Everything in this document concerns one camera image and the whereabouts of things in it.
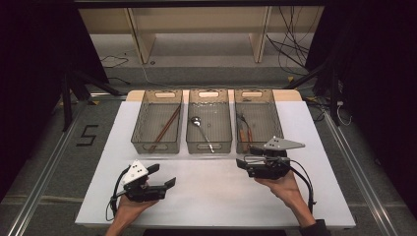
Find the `person's right hand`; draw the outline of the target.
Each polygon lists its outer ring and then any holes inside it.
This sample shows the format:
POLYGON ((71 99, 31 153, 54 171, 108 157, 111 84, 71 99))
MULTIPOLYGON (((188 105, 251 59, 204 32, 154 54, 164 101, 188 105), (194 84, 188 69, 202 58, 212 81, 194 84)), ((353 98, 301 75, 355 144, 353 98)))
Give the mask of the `person's right hand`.
POLYGON ((284 177, 276 180, 256 178, 255 181, 267 186, 276 197, 281 199, 294 212, 310 212, 302 198, 292 171, 289 171, 284 177))

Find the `light wooden desk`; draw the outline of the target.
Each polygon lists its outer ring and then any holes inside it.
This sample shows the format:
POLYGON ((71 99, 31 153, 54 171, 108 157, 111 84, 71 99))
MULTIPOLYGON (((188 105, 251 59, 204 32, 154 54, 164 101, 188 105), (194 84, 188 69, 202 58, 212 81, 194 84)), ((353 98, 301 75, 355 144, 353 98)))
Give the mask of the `light wooden desk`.
POLYGON ((159 33, 245 33, 254 60, 263 59, 269 32, 314 32, 324 9, 319 6, 179 7, 82 9, 90 34, 129 34, 146 63, 159 33))

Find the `aluminium floor rail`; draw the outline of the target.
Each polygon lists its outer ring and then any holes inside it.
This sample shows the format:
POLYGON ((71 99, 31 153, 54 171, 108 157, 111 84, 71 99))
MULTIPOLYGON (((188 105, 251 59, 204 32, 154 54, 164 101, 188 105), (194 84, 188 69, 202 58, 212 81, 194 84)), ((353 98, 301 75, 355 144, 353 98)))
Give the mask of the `aluminium floor rail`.
POLYGON ((337 127, 330 118, 330 115, 325 113, 325 120, 332 133, 334 140, 336 141, 343 158, 352 173, 352 176, 365 200, 367 206, 375 219, 383 236, 399 236, 398 231, 395 229, 393 221, 391 220, 387 209, 384 207, 383 202, 377 195, 377 192, 371 186, 371 182, 362 169, 356 155, 354 154, 349 142, 346 140, 341 129, 337 127))
POLYGON ((0 236, 24 234, 86 107, 84 101, 71 106, 73 121, 65 130, 61 128, 64 108, 58 106, 53 110, 44 132, 30 153, 30 158, 24 163, 11 189, 0 203, 0 207, 12 209, 10 214, 0 213, 7 220, 4 224, 6 229, 3 233, 0 232, 0 236))

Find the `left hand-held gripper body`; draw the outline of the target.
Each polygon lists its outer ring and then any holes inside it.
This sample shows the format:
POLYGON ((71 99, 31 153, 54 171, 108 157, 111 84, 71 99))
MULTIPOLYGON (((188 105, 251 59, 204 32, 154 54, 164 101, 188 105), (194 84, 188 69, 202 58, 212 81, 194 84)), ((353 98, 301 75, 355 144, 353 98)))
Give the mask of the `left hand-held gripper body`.
POLYGON ((122 178, 122 186, 126 197, 137 203, 162 200, 167 189, 163 185, 150 186, 148 178, 150 174, 147 167, 139 160, 135 160, 122 178))

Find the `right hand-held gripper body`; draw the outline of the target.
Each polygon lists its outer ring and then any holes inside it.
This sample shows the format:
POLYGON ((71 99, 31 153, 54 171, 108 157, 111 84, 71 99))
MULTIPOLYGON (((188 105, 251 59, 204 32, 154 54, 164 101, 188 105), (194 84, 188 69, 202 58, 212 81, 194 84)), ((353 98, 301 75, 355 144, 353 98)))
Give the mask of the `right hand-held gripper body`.
POLYGON ((261 147, 265 150, 264 155, 249 153, 244 156, 244 161, 248 163, 245 170, 251 178, 276 180, 284 177, 290 170, 290 158, 286 151, 304 146, 302 143, 273 137, 261 147))

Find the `black curtain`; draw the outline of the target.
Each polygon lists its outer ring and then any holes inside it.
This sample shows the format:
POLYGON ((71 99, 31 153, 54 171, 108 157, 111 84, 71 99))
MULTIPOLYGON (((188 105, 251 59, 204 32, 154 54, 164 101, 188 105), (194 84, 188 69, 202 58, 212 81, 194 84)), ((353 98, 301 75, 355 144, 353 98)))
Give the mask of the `black curtain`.
POLYGON ((417 0, 325 0, 312 70, 332 61, 342 100, 417 218, 417 0))
POLYGON ((73 71, 108 81, 74 0, 0 0, 0 201, 73 71))

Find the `shiny metal spoon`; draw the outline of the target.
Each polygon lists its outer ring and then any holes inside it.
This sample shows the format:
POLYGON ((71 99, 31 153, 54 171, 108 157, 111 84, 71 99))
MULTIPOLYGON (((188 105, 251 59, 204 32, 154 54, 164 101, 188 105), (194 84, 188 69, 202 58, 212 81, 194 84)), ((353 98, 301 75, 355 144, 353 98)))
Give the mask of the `shiny metal spoon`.
POLYGON ((199 128, 200 133, 202 134, 202 136, 205 138, 206 142, 208 143, 208 147, 209 147, 209 149, 210 149, 210 152, 211 152, 211 153, 214 153, 214 149, 213 149, 213 147, 212 147, 212 144, 211 144, 211 142, 209 141, 209 138, 207 137, 207 135, 205 134, 205 132, 203 131, 203 128, 202 128, 202 120, 201 120, 201 118, 200 118, 199 116, 194 116, 194 117, 192 117, 192 118, 191 118, 191 123, 192 123, 194 126, 196 126, 196 127, 198 127, 198 128, 199 128))

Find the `grey translucent plastic bin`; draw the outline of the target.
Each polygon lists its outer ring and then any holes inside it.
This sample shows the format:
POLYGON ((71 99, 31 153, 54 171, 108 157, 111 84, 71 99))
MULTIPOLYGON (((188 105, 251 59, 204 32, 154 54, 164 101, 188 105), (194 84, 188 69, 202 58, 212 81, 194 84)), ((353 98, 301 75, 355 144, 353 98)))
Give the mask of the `grey translucent plastic bin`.
POLYGON ((189 91, 186 142, 189 153, 230 153, 232 127, 227 89, 195 88, 189 91), (214 153, 210 152, 199 128, 191 123, 194 116, 201 118, 203 131, 211 142, 214 153))
POLYGON ((141 107, 131 138, 138 153, 174 154, 180 150, 183 91, 180 89, 143 92, 141 107))
POLYGON ((242 153, 239 144, 239 130, 237 127, 236 113, 246 118, 252 129, 253 141, 248 141, 247 127, 243 123, 246 136, 244 146, 249 152, 250 146, 261 148, 273 137, 283 137, 275 100, 271 89, 236 89, 234 91, 234 107, 236 118, 236 152, 242 153))

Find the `person's left hand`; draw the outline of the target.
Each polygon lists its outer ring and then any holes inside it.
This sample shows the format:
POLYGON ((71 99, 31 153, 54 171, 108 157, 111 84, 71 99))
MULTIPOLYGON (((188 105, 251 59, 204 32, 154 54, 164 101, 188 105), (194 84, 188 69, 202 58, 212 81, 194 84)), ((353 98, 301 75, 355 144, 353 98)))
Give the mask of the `person's left hand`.
POLYGON ((127 227, 133 223, 146 209, 156 204, 156 201, 151 202, 132 202, 126 196, 122 196, 119 201, 119 206, 116 211, 116 216, 113 219, 113 225, 120 228, 127 227))

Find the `black metal stand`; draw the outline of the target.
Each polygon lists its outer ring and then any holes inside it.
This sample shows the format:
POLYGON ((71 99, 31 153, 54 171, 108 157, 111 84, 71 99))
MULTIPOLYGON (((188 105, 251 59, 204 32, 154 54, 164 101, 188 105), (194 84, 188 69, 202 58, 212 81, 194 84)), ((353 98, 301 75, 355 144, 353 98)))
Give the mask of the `black metal stand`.
POLYGON ((307 75, 301 77, 296 82, 290 83, 284 89, 296 89, 299 86, 307 83, 313 78, 317 78, 314 85, 313 92, 315 95, 324 95, 326 91, 329 92, 329 112, 330 118, 336 126, 340 125, 337 115, 337 102, 339 99, 338 92, 338 73, 335 66, 330 62, 325 62, 316 69, 309 72, 307 75))
POLYGON ((107 83, 95 79, 82 71, 75 70, 67 72, 61 79, 62 101, 64 107, 64 132, 70 128, 73 121, 70 92, 72 92, 78 100, 87 101, 91 97, 91 93, 87 89, 87 84, 92 84, 115 96, 126 95, 126 92, 112 88, 107 83))

